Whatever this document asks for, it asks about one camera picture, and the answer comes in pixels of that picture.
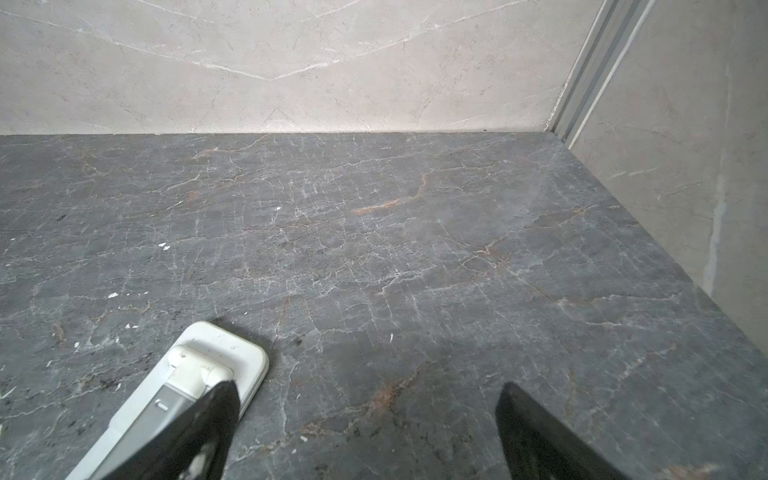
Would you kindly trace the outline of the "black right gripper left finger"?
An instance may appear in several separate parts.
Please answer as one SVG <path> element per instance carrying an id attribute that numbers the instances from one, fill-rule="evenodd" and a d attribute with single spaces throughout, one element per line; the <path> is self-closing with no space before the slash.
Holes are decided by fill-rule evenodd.
<path id="1" fill-rule="evenodd" d="M 236 383 L 221 382 L 105 478 L 218 480 L 239 413 Z"/>

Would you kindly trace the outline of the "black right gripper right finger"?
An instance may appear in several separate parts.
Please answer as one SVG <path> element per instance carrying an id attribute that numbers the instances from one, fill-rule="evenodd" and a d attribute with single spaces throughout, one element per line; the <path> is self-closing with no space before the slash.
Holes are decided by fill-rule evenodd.
<path id="1" fill-rule="evenodd" d="M 506 383 L 495 421 L 513 479 L 625 479 L 524 389 Z"/>

